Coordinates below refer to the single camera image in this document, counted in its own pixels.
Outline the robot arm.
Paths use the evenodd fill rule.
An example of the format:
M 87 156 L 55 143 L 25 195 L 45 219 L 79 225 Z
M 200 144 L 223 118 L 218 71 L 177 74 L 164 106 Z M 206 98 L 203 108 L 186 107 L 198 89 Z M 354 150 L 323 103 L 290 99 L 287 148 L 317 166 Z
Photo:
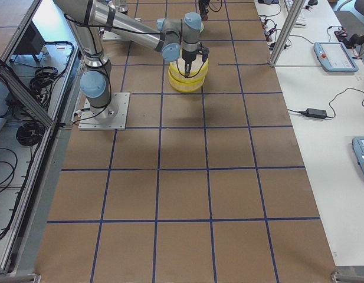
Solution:
M 85 64 L 90 69 L 110 64 L 106 47 L 116 40 L 104 41 L 105 33 L 116 34 L 119 42 L 135 42 L 161 53 L 167 62 L 183 58 L 186 74 L 191 73 L 192 63 L 198 55 L 207 60 L 209 49 L 200 42 L 201 16 L 196 12 L 185 14 L 182 19 L 160 18 L 157 27 L 151 28 L 116 10 L 112 3 L 99 1 L 55 1 L 64 14 L 76 39 Z
M 198 1 L 199 14 L 201 16 L 202 21 L 206 21 L 208 19 L 209 3 L 210 3 L 210 0 L 199 0 Z M 127 13 L 128 13 L 128 6 L 127 6 L 126 0 L 109 1 L 108 6 L 125 15 L 127 15 Z

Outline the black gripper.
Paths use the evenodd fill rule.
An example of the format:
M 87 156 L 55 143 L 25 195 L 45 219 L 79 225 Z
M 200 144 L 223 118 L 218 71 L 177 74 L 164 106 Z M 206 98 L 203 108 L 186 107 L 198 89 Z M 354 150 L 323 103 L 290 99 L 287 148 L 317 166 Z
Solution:
M 208 19 L 209 3 L 210 3 L 210 0 L 199 0 L 198 1 L 198 8 L 199 8 L 199 13 L 200 13 L 202 21 L 206 21 Z
M 196 60 L 197 55 L 202 55 L 202 61 L 205 62 L 209 56 L 209 49 L 204 47 L 201 42 L 196 44 L 182 44 L 182 58 L 185 61 L 184 77 L 188 78 L 191 73 L 193 61 Z

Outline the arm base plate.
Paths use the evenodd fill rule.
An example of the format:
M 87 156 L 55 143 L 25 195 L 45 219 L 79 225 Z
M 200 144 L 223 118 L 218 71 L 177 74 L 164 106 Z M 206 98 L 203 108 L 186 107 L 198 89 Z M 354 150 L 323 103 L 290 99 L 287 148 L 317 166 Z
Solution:
M 105 23 L 101 24 L 99 30 L 103 30 L 104 34 L 108 33 L 114 40 L 128 41 L 134 35 L 142 33 L 140 24 L 140 21 L 118 13 L 114 18 L 108 19 Z
M 130 93 L 113 93 L 112 100 L 103 111 L 91 107 L 89 100 L 84 102 L 85 108 L 82 112 L 81 121 L 78 122 L 79 130 L 125 130 L 127 112 L 129 108 Z

